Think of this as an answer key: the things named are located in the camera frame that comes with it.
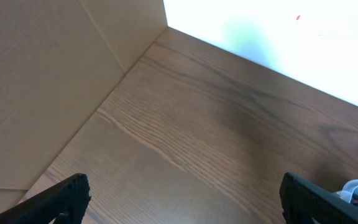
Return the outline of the cardboard side panel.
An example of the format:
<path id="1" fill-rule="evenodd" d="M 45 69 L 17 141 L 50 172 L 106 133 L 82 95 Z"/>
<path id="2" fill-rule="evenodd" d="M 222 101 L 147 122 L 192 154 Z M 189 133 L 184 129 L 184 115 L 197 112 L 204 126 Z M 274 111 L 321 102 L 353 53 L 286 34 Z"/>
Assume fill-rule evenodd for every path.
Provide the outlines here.
<path id="1" fill-rule="evenodd" d="M 166 27 L 162 0 L 0 0 L 0 213 Z"/>

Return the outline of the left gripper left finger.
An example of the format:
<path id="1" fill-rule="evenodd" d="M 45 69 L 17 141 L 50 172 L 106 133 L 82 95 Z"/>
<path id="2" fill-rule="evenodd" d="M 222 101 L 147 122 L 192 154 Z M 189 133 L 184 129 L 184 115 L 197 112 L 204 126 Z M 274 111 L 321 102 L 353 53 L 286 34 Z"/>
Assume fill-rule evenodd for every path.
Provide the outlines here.
<path id="1" fill-rule="evenodd" d="M 77 173 L 0 213 L 0 224 L 81 224 L 90 200 L 88 178 Z"/>

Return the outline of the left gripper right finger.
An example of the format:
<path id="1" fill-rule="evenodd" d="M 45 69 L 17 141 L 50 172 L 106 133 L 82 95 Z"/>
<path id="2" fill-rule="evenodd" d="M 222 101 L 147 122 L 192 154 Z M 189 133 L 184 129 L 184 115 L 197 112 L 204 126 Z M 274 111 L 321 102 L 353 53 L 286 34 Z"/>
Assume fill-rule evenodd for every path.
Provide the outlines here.
<path id="1" fill-rule="evenodd" d="M 289 224 L 358 224 L 356 206 L 292 172 L 283 176 L 280 200 L 283 217 Z"/>

